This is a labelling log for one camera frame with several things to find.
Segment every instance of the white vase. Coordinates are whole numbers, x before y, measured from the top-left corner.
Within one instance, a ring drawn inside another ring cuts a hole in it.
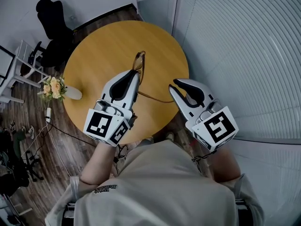
[[[65,95],[70,99],[80,100],[83,94],[76,88],[66,85],[66,93]]]

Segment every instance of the table top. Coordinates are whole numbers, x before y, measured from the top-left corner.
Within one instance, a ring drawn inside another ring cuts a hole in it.
[[[79,89],[81,100],[64,100],[72,122],[83,131],[89,108],[100,98],[107,81],[130,70],[138,52],[144,50],[145,71],[139,91],[171,101],[168,85],[188,78],[186,57],[178,42],[163,29],[141,21],[122,21],[101,27],[74,50],[64,71],[65,84]],[[166,126],[178,112],[175,103],[161,103],[138,95],[133,105],[137,119],[121,144],[148,138]]]

